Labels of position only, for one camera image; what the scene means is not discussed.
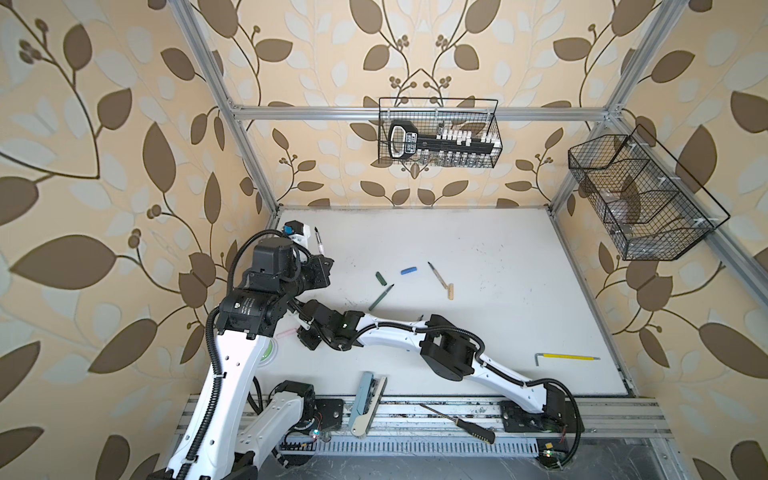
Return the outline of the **pink pen cap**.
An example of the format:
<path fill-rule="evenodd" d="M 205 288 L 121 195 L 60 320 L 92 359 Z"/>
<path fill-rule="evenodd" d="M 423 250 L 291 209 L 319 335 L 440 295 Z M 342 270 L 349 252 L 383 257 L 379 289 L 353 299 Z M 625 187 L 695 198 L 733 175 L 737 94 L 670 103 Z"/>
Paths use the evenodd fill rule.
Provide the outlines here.
<path fill-rule="evenodd" d="M 284 330 L 282 332 L 277 333 L 275 335 L 275 339 L 282 339 L 282 338 L 294 336 L 300 330 L 301 330 L 301 327 L 294 327 L 294 328 Z"/>

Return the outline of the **green round button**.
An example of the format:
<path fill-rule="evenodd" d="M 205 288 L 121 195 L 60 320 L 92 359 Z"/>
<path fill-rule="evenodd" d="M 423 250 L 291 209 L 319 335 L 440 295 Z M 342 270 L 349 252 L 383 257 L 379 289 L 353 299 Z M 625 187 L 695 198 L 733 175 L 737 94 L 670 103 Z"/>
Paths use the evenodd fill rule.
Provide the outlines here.
<path fill-rule="evenodd" d="M 272 363 L 278 356 L 278 350 L 279 350 L 278 342 L 274 338 L 271 338 L 259 360 L 259 363 L 258 363 L 259 367 L 265 368 L 270 363 Z"/>

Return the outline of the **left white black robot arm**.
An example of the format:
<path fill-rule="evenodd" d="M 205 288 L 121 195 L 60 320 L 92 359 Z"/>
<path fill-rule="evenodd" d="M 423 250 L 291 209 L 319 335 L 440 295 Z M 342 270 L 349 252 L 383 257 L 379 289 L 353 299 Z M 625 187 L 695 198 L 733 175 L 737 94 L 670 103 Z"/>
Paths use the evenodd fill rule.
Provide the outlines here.
<path fill-rule="evenodd" d="M 331 259 L 308 249 L 309 226 L 288 222 L 264 230 L 246 246 L 252 263 L 205 324 L 211 367 L 194 413 L 166 467 L 152 479 L 255 479 L 267 458 L 293 430 L 319 423 L 310 384 L 284 381 L 245 430 L 239 428 L 261 358 L 278 322 L 300 310 L 298 296 L 330 284 Z"/>

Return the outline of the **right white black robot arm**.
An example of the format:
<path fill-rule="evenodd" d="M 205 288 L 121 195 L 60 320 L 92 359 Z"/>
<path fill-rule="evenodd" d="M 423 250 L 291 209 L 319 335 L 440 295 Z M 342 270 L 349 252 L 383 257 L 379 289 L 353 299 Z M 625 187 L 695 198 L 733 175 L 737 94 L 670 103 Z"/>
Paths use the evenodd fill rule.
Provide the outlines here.
<path fill-rule="evenodd" d="M 316 300 L 296 301 L 292 309 L 304 324 L 298 337 L 311 350 L 324 343 L 342 352 L 368 346 L 414 352 L 444 380 L 473 381 L 501 395 L 507 432 L 584 432 L 578 405 L 562 382 L 529 379 L 504 367 L 485 354 L 485 343 L 479 336 L 440 315 L 397 322 L 359 311 L 339 313 Z"/>

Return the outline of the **yellow hex key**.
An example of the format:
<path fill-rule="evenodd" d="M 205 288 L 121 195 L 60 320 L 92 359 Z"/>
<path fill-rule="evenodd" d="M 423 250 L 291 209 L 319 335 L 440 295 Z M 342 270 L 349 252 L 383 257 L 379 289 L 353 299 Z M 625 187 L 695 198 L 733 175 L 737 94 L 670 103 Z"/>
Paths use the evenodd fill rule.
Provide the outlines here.
<path fill-rule="evenodd" d="M 556 354 L 556 353 L 536 353 L 534 354 L 534 362 L 536 366 L 540 365 L 541 359 L 562 359 L 562 360 L 574 360 L 574 361 L 599 361 L 600 357 L 585 356 L 585 355 L 571 355 L 571 354 Z"/>

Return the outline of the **black socket tool set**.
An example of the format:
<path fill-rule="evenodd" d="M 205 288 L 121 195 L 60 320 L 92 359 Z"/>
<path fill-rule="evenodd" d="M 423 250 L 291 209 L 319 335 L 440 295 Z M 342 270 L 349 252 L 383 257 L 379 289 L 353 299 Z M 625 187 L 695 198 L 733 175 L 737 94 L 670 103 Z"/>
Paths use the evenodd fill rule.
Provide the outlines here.
<path fill-rule="evenodd" d="M 449 128 L 438 125 L 434 133 L 426 127 L 417 128 L 412 122 L 397 120 L 390 124 L 383 144 L 390 158 L 395 160 L 448 159 L 450 156 L 490 160 L 501 153 L 502 142 L 493 132 Z"/>

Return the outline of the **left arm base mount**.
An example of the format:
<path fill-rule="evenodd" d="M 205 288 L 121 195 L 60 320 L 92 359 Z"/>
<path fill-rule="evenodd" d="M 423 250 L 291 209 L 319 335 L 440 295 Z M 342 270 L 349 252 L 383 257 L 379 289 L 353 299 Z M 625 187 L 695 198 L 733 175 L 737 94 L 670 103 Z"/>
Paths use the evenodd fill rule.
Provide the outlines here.
<path fill-rule="evenodd" d="M 332 433 L 341 429 L 343 420 L 342 399 L 315 400 L 309 416 L 290 427 L 273 448 L 273 457 L 286 469 L 306 464 L 315 455 L 319 444 L 328 443 Z"/>

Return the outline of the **black handled screwdriver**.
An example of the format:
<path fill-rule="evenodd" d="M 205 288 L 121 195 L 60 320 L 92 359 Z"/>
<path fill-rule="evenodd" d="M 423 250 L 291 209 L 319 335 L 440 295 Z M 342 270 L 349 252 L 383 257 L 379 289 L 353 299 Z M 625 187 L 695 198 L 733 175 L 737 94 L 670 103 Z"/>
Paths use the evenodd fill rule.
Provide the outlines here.
<path fill-rule="evenodd" d="M 481 440 L 489 445 L 493 445 L 496 441 L 495 433 L 488 428 L 482 427 L 473 422 L 466 421 L 459 417 L 444 414 L 423 403 L 420 403 L 419 406 L 439 417 L 442 417 L 444 419 L 451 421 L 458 428 L 460 428 L 461 430 L 463 430 L 464 432 L 468 433 L 469 435 L 473 436 L 478 440 Z"/>

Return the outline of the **light blue stapler tool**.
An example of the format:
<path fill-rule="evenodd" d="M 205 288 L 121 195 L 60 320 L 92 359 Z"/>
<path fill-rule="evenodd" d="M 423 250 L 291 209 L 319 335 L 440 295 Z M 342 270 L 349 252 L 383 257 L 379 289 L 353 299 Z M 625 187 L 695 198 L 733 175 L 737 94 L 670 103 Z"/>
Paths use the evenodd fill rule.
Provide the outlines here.
<path fill-rule="evenodd" d="M 364 438 L 376 415 L 388 377 L 375 377 L 370 371 L 363 373 L 349 416 L 350 433 Z"/>

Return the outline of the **green pen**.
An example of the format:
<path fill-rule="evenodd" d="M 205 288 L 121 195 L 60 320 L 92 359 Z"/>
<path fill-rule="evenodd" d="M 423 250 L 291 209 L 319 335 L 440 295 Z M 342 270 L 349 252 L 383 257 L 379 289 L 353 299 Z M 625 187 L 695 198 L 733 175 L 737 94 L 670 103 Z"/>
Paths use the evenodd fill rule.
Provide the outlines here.
<path fill-rule="evenodd" d="M 369 311 L 373 311 L 390 293 L 390 291 L 393 289 L 395 285 L 390 284 L 388 285 L 379 295 L 378 297 L 372 302 L 372 304 L 368 307 Z"/>

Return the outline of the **tan pen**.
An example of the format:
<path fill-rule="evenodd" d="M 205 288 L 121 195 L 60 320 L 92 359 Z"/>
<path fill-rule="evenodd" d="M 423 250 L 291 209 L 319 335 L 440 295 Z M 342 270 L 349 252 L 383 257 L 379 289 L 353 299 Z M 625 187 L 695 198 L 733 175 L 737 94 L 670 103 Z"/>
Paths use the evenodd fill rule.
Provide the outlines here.
<path fill-rule="evenodd" d="M 449 284 L 445 281 L 445 279 L 442 277 L 442 275 L 439 273 L 439 271 L 436 269 L 436 267 L 431 262 L 429 262 L 429 261 L 427 262 L 427 264 L 428 264 L 429 268 L 431 269 L 431 271 L 433 272 L 433 274 L 435 275 L 435 277 L 437 278 L 437 280 L 442 285 L 442 287 L 444 289 L 446 289 L 446 290 L 449 290 Z"/>

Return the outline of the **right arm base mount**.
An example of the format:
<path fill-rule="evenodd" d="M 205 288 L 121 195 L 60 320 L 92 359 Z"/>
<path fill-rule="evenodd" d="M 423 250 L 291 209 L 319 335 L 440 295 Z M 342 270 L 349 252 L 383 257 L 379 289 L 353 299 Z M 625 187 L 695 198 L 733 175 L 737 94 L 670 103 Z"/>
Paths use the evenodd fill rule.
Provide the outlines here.
<path fill-rule="evenodd" d="M 546 470 L 563 470 L 575 458 L 585 431 L 581 413 L 571 398 L 558 390 L 547 393 L 542 413 L 523 410 L 506 400 L 499 403 L 503 429 L 507 433 L 537 433 L 536 461 Z"/>

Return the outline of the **pink white pen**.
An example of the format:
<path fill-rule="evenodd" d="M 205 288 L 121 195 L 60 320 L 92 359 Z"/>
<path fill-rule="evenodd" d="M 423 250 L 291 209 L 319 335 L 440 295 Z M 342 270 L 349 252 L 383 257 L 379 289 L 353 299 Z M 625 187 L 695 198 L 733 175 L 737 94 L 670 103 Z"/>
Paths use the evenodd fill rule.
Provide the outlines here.
<path fill-rule="evenodd" d="M 314 235 L 317 243 L 318 255 L 325 257 L 325 253 L 326 253 L 325 248 L 322 242 L 320 232 L 317 227 L 314 227 Z"/>

